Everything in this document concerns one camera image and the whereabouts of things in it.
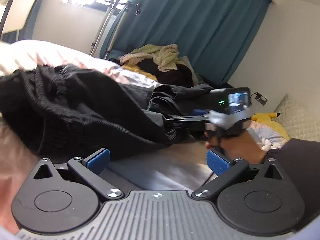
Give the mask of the person right hand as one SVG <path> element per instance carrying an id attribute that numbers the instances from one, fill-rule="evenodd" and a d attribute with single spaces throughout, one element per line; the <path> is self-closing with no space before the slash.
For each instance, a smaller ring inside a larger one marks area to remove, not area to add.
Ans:
<path id="1" fill-rule="evenodd" d="M 208 133 L 205 133 L 205 136 L 208 138 L 205 143 L 206 149 L 209 150 L 215 146 L 220 146 L 229 159 L 243 158 L 250 164 L 259 164 L 266 155 L 266 152 L 256 144 L 247 130 L 237 137 L 218 139 Z"/>

